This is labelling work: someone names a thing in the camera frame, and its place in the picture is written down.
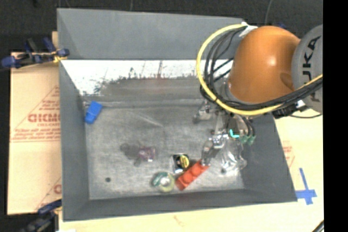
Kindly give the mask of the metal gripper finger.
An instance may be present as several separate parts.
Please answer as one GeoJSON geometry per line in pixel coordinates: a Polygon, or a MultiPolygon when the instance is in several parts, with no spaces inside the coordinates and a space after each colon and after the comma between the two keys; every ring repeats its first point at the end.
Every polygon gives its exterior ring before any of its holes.
{"type": "Polygon", "coordinates": [[[215,158],[221,150],[223,150],[227,140],[227,134],[214,135],[206,140],[202,147],[201,165],[209,166],[211,160],[215,158]]]}
{"type": "Polygon", "coordinates": [[[209,101],[203,101],[202,104],[197,109],[197,111],[195,112],[192,118],[192,122],[193,124],[198,124],[201,121],[210,120],[211,117],[212,117],[211,104],[209,101]]]}

